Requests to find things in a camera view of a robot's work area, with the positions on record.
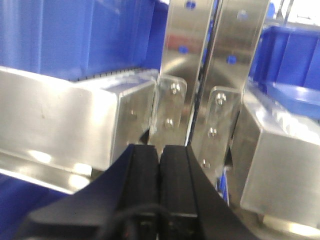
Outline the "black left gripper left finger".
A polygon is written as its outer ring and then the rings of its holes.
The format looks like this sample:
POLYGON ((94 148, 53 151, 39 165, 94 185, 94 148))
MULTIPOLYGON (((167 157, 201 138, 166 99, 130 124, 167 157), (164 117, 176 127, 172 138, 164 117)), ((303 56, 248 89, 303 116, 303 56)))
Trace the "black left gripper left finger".
POLYGON ((30 212, 16 240, 90 240, 114 213, 156 203, 158 155, 152 145, 131 144, 83 189, 30 212))

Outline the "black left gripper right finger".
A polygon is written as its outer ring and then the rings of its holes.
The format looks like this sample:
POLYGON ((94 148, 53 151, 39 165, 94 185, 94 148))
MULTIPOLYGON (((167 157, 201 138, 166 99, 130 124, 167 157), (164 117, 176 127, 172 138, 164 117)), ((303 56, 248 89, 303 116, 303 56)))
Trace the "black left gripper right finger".
POLYGON ((189 146, 167 145, 160 158, 161 240, 256 240, 220 197, 189 146))

